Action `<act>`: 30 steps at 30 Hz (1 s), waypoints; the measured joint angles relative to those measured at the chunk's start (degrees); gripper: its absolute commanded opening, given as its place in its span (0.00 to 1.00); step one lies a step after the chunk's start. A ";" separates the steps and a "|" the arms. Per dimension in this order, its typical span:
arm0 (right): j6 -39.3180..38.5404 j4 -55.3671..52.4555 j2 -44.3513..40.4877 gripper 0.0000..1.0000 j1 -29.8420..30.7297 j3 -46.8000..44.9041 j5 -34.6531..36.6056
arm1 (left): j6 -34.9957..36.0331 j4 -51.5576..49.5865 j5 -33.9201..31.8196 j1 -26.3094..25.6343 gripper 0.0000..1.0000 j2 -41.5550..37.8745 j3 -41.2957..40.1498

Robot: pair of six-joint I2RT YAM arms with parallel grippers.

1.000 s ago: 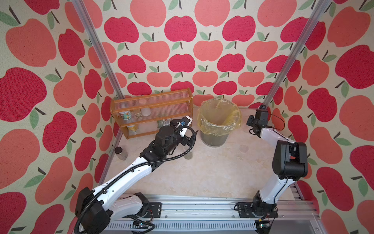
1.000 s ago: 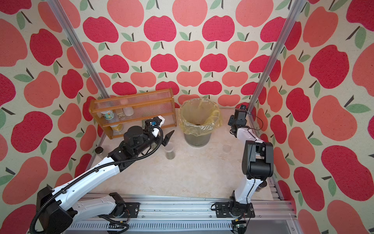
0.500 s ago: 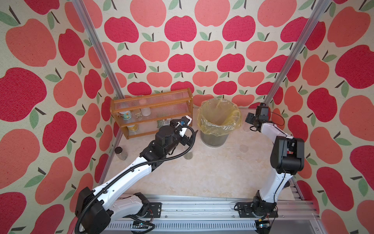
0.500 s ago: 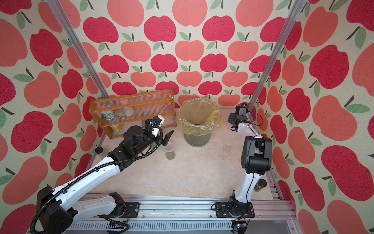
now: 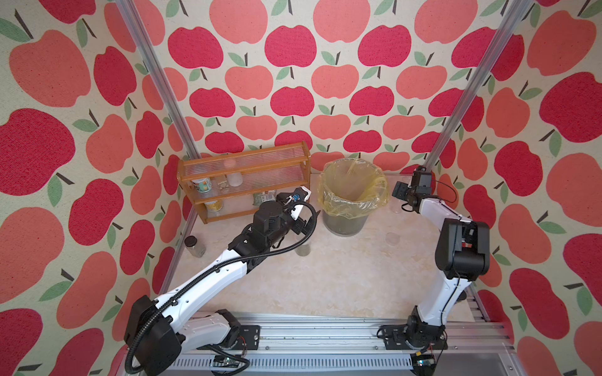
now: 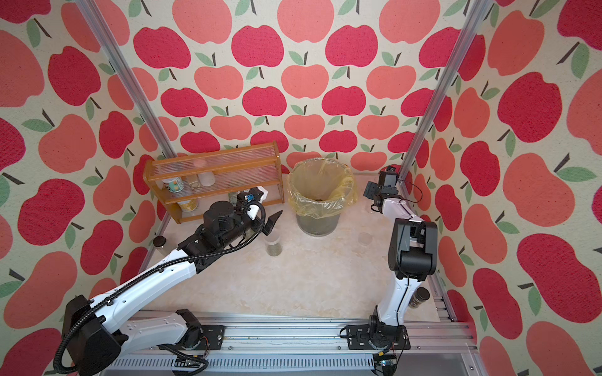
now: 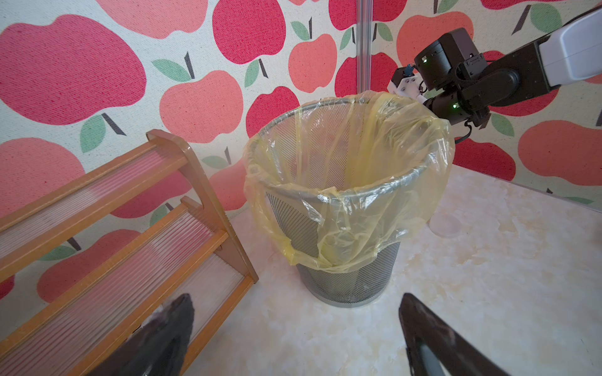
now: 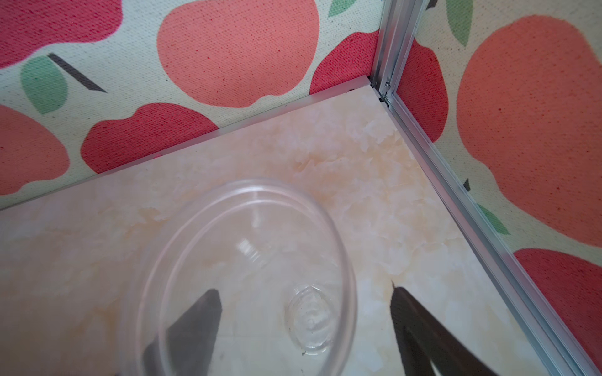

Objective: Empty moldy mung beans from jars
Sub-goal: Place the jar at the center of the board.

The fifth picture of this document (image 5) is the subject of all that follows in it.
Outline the clear jar with mung beans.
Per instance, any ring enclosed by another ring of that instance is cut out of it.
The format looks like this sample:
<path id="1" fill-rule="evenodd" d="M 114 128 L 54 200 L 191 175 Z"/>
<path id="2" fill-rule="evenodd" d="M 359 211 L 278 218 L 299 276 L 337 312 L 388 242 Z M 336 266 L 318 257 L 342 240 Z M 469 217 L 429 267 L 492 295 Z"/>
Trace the clear jar with mung beans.
<path id="1" fill-rule="evenodd" d="M 306 256 L 310 255 L 310 253 L 311 253 L 310 240 L 305 241 L 303 244 L 301 244 L 299 247 L 297 247 L 295 252 L 296 252 L 296 255 L 299 255 L 300 257 L 306 257 Z"/>

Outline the clear plastic jar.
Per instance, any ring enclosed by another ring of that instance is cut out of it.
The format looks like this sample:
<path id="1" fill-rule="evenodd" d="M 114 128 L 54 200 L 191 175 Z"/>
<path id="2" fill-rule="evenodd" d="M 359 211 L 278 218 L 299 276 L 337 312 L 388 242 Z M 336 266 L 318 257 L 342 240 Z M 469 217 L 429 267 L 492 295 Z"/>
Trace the clear plastic jar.
<path id="1" fill-rule="evenodd" d="M 397 233 L 389 232 L 385 236 L 385 242 L 389 246 L 392 246 L 392 247 L 397 246 L 400 244 L 400 241 L 401 241 L 401 236 Z"/>

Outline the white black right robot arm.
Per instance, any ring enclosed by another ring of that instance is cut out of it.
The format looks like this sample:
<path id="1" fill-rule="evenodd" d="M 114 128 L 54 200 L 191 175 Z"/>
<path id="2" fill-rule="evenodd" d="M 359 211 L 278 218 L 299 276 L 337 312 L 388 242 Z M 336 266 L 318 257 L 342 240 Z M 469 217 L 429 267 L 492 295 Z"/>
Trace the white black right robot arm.
<path id="1" fill-rule="evenodd" d="M 440 230 L 434 252 L 437 278 L 423 301 L 412 310 L 406 325 L 391 331 L 396 344 L 418 351 L 444 336 L 452 307 L 465 289 L 490 268 L 489 226 L 449 207 L 433 194 L 432 182 L 429 172 L 417 169 L 411 183 L 398 182 L 393 189 L 393 197 Z"/>

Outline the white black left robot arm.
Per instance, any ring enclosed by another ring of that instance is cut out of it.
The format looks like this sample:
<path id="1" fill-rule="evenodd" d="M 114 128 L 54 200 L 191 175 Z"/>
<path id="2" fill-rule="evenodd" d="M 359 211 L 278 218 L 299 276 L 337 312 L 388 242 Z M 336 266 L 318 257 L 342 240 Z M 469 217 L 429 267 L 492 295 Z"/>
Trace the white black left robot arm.
<path id="1" fill-rule="evenodd" d="M 267 258 L 291 252 L 307 243 L 319 213 L 303 187 L 277 195 L 260 205 L 253 221 L 203 271 L 155 299 L 144 295 L 133 303 L 125 329 L 126 374 L 159 375 L 182 352 L 210 351 L 231 359 L 236 375 L 250 362 L 230 349 L 241 339 L 241 324 L 228 310 L 199 319 L 194 315 L 224 288 L 249 274 Z"/>

